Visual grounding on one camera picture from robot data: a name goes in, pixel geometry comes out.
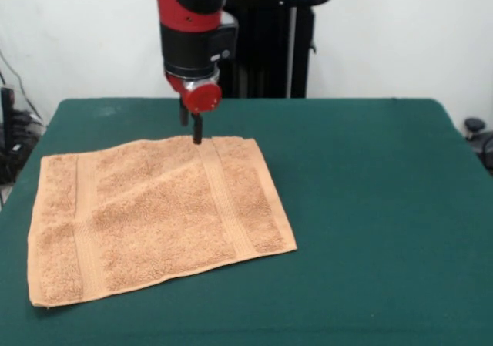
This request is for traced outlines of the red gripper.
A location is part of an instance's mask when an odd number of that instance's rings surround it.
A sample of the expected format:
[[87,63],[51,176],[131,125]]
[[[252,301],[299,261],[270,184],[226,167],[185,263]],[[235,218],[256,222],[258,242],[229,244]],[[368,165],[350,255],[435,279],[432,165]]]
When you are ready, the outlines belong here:
[[210,76],[185,78],[171,72],[165,73],[168,83],[179,94],[179,120],[182,126],[188,126],[189,114],[193,118],[193,143],[200,145],[203,140],[203,118],[200,113],[214,110],[222,100],[219,86],[220,71]]

